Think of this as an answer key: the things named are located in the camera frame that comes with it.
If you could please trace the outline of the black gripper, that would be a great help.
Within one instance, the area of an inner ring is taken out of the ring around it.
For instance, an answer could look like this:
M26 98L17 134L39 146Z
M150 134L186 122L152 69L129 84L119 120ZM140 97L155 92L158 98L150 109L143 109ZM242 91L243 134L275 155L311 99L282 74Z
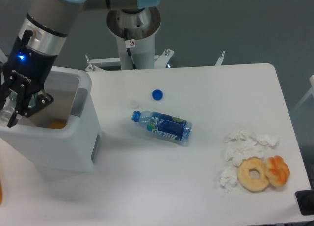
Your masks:
M0 85L0 110L10 93L15 95L14 111L7 125L9 128L16 124L17 115L31 117L54 101L44 91L44 83L53 66L54 56L32 49L28 45L30 39L30 35L17 37L8 61L0 70L4 77ZM39 94L36 105L30 109L29 102L36 93Z

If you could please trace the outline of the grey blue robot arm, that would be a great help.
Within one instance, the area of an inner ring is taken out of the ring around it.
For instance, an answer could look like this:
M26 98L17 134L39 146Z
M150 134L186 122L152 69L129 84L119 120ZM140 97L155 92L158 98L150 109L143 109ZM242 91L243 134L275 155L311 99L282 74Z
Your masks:
M33 0L7 61L0 67L0 124L13 127L50 105L44 84L88 0Z

